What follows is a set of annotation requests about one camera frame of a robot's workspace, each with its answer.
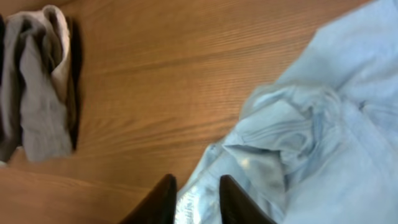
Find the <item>folded grey garment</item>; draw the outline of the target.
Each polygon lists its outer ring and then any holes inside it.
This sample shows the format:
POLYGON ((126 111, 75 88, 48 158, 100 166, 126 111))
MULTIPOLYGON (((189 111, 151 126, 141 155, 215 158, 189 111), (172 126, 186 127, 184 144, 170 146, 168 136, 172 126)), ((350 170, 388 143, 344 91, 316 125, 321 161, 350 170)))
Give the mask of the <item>folded grey garment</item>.
POLYGON ((72 27, 54 5, 1 19, 1 163, 69 156, 76 123, 72 27))

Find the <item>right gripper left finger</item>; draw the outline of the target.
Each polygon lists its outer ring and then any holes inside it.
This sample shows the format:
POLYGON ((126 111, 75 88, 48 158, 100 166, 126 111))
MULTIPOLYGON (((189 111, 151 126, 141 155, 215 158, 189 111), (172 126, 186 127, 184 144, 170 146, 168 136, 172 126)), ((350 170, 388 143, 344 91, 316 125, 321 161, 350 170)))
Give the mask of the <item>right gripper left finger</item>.
POLYGON ((174 224, 177 180, 166 174, 119 224, 174 224))

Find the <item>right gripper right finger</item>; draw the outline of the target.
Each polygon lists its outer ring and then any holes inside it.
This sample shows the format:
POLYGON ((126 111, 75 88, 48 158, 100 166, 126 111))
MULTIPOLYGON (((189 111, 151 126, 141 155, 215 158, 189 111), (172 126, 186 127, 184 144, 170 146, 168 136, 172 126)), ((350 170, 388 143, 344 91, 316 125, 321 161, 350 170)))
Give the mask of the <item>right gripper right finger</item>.
POLYGON ((220 178, 220 212, 223 224, 276 224, 230 175, 220 178))

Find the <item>light blue t-shirt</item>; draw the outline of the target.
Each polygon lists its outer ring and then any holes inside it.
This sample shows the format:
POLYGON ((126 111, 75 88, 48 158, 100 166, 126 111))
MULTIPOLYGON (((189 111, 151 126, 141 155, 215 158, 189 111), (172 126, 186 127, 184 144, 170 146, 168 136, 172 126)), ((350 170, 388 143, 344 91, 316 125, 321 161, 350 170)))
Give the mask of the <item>light blue t-shirt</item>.
POLYGON ((231 175, 277 223, 397 222, 397 1, 318 29, 177 196, 176 223, 220 223, 231 175))

